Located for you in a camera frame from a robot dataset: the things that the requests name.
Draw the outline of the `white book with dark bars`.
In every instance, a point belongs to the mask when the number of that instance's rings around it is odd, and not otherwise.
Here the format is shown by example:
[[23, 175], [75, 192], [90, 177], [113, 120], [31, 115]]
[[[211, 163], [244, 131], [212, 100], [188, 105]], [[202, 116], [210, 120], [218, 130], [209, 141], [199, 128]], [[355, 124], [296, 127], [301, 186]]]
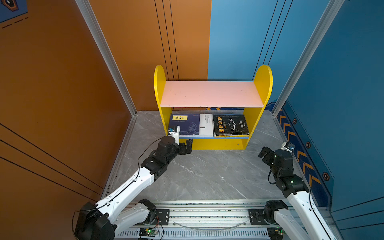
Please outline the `white book with dark bars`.
[[186, 137], [195, 137], [195, 138], [213, 138], [214, 129], [213, 129], [213, 115], [212, 114], [199, 114], [200, 115], [200, 133], [197, 136], [191, 135], [180, 135], [180, 138]]

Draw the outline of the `black book yellow title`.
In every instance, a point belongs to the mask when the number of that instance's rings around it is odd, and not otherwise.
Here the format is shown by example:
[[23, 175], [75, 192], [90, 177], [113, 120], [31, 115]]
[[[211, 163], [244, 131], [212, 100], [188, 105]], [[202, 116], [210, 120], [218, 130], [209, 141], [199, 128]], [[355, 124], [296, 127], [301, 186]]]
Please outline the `black book yellow title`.
[[249, 128], [244, 115], [213, 115], [214, 136], [248, 136]]

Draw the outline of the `yellow cartoon cover book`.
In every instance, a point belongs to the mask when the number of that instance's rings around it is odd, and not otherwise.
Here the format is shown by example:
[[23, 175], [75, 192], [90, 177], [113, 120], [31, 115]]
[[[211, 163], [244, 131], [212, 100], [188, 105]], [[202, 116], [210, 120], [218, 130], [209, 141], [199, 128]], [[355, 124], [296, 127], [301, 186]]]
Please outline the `yellow cartoon cover book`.
[[248, 139], [249, 135], [214, 135], [215, 139]]

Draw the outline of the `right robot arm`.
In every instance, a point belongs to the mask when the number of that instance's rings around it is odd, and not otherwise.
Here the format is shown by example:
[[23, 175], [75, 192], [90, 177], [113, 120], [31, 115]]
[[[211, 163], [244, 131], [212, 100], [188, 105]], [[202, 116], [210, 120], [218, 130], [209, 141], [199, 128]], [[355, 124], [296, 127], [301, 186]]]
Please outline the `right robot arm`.
[[282, 200], [267, 201], [264, 219], [272, 225], [278, 224], [291, 240], [336, 240], [313, 198], [312, 190], [305, 181], [294, 173], [294, 146], [285, 142], [278, 150], [263, 147], [258, 157], [270, 167], [269, 176], [273, 176], [275, 185], [294, 208], [301, 225], [292, 216], [289, 207]]

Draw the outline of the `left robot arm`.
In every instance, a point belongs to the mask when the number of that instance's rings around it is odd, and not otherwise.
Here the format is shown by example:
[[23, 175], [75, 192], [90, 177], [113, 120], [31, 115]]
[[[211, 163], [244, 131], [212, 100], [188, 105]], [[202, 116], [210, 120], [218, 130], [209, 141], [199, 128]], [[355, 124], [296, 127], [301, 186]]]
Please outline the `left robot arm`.
[[113, 240], [117, 234], [136, 224], [157, 222], [157, 207], [147, 199], [140, 200], [130, 209], [126, 207], [166, 172], [176, 156], [191, 154], [193, 140], [179, 143], [174, 137], [165, 136], [157, 142], [157, 149], [151, 152], [130, 179], [97, 203], [83, 205], [77, 223], [72, 225], [77, 240]]

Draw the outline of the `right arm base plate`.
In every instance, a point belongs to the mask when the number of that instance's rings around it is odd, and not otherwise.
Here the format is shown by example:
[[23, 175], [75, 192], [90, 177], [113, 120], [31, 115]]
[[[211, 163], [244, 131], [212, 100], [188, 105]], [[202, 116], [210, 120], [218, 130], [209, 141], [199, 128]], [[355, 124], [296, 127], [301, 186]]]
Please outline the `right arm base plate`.
[[265, 209], [249, 209], [249, 220], [252, 226], [274, 226], [278, 225], [275, 221], [275, 211]]

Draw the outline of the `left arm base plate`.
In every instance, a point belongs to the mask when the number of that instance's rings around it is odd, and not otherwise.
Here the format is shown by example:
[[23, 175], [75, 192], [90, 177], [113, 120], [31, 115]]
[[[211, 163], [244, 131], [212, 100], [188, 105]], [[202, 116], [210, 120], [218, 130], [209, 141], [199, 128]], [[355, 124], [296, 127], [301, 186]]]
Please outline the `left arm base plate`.
[[142, 225], [156, 225], [161, 224], [162, 226], [167, 226], [170, 219], [170, 210], [169, 209], [156, 209], [151, 210], [147, 218], [142, 222]]

